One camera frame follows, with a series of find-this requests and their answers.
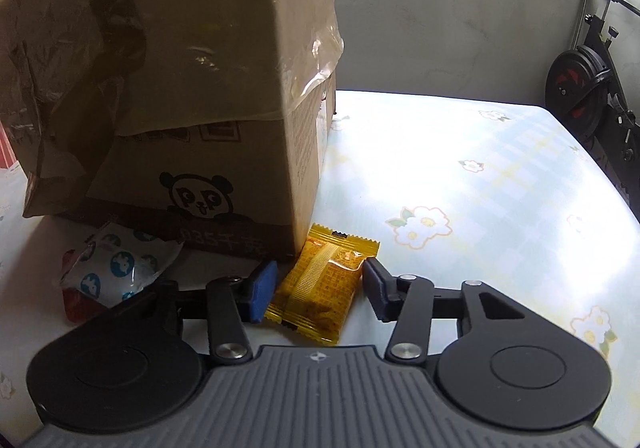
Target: yellow snack packet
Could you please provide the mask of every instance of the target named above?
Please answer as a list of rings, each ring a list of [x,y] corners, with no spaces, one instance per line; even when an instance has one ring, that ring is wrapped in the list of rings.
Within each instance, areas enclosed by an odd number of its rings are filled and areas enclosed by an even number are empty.
[[[300,258],[267,307],[265,317],[325,345],[335,345],[362,276],[362,263],[380,243],[311,226]]]

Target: floral pattern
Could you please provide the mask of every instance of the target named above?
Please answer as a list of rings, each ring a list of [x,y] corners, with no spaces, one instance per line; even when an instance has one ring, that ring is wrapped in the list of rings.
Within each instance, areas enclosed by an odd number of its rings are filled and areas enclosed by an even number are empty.
[[[484,163],[479,163],[478,161],[458,161],[462,167],[471,173],[479,173],[484,170]]]
[[[418,206],[403,208],[399,219],[386,221],[394,229],[396,243],[411,249],[422,249],[431,238],[452,233],[449,219],[440,208]]]
[[[11,399],[11,396],[14,394],[14,384],[8,377],[0,372],[0,397],[2,397],[2,399]]]
[[[609,345],[618,337],[611,330],[609,313],[599,306],[593,306],[588,316],[571,320],[571,329],[574,335],[590,344],[607,359]]]
[[[491,119],[492,121],[502,121],[503,123],[504,121],[510,121],[510,118],[508,118],[502,112],[498,112],[497,110],[491,110],[491,111],[478,110],[478,113],[482,117],[486,119]]]
[[[574,230],[576,233],[582,234],[584,232],[585,224],[582,217],[579,217],[578,215],[569,215],[566,218],[566,221],[568,222],[572,230]]]
[[[577,156],[577,158],[581,161],[587,161],[587,154],[582,152],[582,149],[579,146],[570,146],[569,148],[571,148],[571,151],[574,153],[575,156]]]

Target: candy wrapper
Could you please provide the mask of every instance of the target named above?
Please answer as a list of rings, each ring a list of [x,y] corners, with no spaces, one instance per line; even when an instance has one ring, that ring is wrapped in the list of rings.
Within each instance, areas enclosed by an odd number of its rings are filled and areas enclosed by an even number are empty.
[[[362,275],[380,244],[314,224],[294,268],[265,317],[326,345],[335,345]]]
[[[181,242],[160,240],[110,222],[67,259],[60,287],[113,307],[158,278],[181,248]],[[73,299],[65,292],[69,316],[68,302]]]

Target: black metal bar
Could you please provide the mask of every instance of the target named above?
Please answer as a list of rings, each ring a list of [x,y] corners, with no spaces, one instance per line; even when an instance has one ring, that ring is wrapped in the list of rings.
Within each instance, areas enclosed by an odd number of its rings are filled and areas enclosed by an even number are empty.
[[[607,68],[611,70],[613,76],[609,79],[609,94],[613,96],[618,96],[621,105],[625,110],[628,110],[628,104],[626,103],[625,93],[622,90],[622,84],[620,83],[620,77],[618,76],[618,72],[616,70],[616,66],[613,63],[613,58],[611,57],[611,53],[609,52],[609,48],[602,41],[600,34],[602,33],[602,28],[604,27],[604,20],[602,18],[598,18],[597,16],[591,17],[591,22],[589,26],[589,30],[587,31],[586,36],[584,37],[584,45],[594,50],[597,55],[602,58]]]
[[[182,321],[175,307],[177,294],[177,283],[162,283],[156,287],[157,297],[153,319],[157,320],[167,333],[179,336],[182,333]]]
[[[460,289],[435,289],[433,294],[433,318],[461,319],[464,310]]]
[[[418,277],[411,282],[396,328],[386,346],[385,359],[401,365],[423,365],[427,361],[434,289],[433,283],[426,278]]]
[[[402,310],[402,297],[397,278],[391,276],[377,258],[367,258],[362,265],[362,287],[378,320],[398,320]]]
[[[640,220],[640,128],[637,124],[625,128],[628,124],[625,124],[624,119],[623,124],[620,124],[619,117],[619,113],[608,106],[596,132],[596,138],[606,153],[612,173],[615,173],[620,181],[620,188],[626,192],[629,208],[636,219]],[[631,150],[628,156],[625,154],[627,150]]]
[[[253,356],[234,298],[232,284],[239,281],[217,279],[205,289],[209,357],[214,365],[237,365]]]
[[[638,7],[636,7],[633,4],[630,4],[628,1],[626,0],[611,0],[611,1],[619,3],[623,7],[626,7],[627,9],[629,9],[636,16],[640,16],[640,9],[638,9]]]

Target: metal screw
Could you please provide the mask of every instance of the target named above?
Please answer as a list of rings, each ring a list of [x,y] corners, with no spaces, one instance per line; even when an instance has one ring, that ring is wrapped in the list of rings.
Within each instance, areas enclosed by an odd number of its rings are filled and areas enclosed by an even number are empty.
[[[216,347],[216,354],[226,360],[239,360],[245,356],[247,352],[244,345],[237,343],[223,343]]]
[[[422,354],[422,349],[415,343],[396,343],[391,347],[391,353],[401,360],[414,360]]]

